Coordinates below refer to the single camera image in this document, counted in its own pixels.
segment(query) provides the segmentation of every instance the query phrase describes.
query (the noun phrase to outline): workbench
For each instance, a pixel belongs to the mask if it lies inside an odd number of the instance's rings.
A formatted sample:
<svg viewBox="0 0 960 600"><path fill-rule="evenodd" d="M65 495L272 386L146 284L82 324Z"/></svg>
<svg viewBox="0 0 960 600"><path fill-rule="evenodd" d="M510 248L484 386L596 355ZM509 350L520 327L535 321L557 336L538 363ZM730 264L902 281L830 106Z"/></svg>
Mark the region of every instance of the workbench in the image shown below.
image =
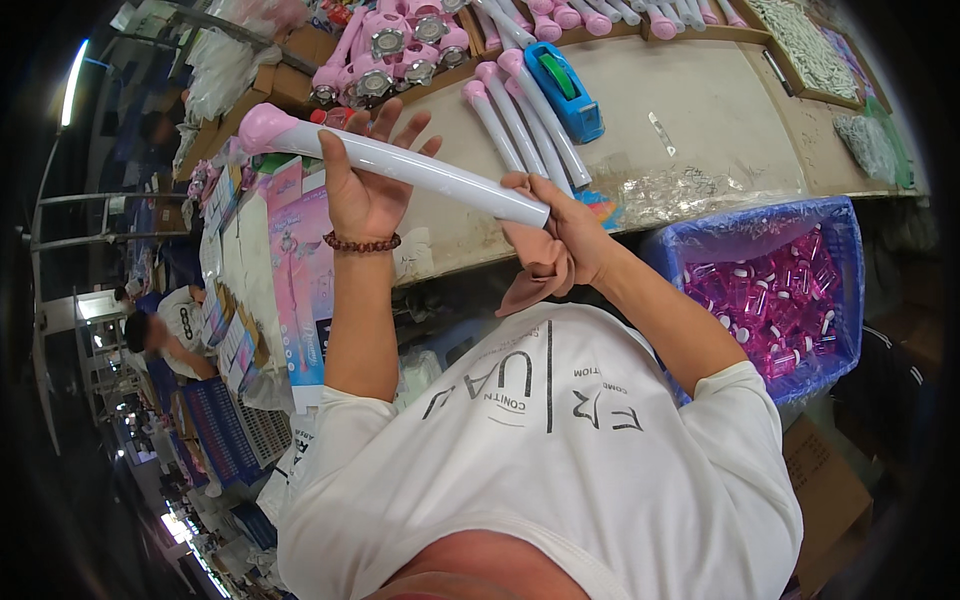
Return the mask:
<svg viewBox="0 0 960 600"><path fill-rule="evenodd" d="M832 118L853 111L786 95L754 44L714 40L647 43L639 36L565 46L564 54L596 100L606 133L578 147L590 189L620 207L620 230L655 228L714 210L846 194L896 196L904 190L869 179L834 133ZM437 158L499 180L506 169L460 84L407 107L433 114L420 141L440 134ZM676 148L668 154L654 113ZM417 189L398 233L410 260L397 285L469 269L513 254L486 213ZM266 204L248 192L223 234L226 285L261 322L270 352L282 357ZM283 367L282 358L278 365Z"/></svg>

